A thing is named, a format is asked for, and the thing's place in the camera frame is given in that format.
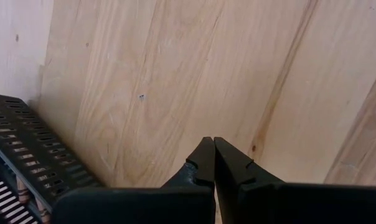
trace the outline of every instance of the wooden surface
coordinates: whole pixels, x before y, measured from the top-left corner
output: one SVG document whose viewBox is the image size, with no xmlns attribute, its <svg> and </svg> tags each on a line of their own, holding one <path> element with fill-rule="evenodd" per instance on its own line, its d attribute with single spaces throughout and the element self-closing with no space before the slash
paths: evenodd
<svg viewBox="0 0 376 224">
<path fill-rule="evenodd" d="M 326 182 L 376 185 L 376 82 Z"/>
<path fill-rule="evenodd" d="M 39 113 L 110 186 L 160 186 L 203 136 L 321 183 L 375 80 L 376 0 L 59 0 Z"/>
<path fill-rule="evenodd" d="M 42 83 L 52 0 L 0 1 L 0 94 L 35 106 Z"/>
</svg>

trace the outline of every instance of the black ventilated panel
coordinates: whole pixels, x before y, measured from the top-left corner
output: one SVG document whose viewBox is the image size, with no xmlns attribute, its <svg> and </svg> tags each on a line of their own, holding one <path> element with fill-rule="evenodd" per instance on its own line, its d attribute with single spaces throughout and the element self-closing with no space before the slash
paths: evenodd
<svg viewBox="0 0 376 224">
<path fill-rule="evenodd" d="M 102 186 L 22 100 L 1 95 L 0 157 L 49 212 L 72 189 Z"/>
<path fill-rule="evenodd" d="M 18 196 L 0 176 L 0 223 L 34 224 L 41 223 L 24 205 Z"/>
</svg>

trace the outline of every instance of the wooden dowel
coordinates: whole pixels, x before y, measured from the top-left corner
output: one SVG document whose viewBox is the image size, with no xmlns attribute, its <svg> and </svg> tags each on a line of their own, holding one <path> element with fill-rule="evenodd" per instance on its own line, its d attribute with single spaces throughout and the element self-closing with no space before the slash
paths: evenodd
<svg viewBox="0 0 376 224">
<path fill-rule="evenodd" d="M 20 203 L 27 203 L 29 201 L 29 190 L 26 185 L 20 180 L 19 177 L 16 177 L 16 185 L 18 188 L 18 198 Z"/>
<path fill-rule="evenodd" d="M 50 224 L 50 214 L 47 209 L 44 208 L 43 204 L 39 199 L 36 199 L 37 208 L 39 209 L 41 220 L 43 224 Z"/>
</svg>

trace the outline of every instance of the wooden wall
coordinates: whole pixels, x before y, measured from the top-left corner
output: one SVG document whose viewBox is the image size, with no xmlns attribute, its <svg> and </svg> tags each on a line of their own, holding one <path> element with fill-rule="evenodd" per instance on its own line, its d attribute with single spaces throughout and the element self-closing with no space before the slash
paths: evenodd
<svg viewBox="0 0 376 224">
<path fill-rule="evenodd" d="M 161 185 L 202 136 L 286 181 L 376 183 L 376 0 L 58 0 L 42 75 L 39 113 L 108 185 Z"/>
<path fill-rule="evenodd" d="M 0 0 L 0 94 L 31 106 L 40 96 L 52 0 Z"/>
</svg>

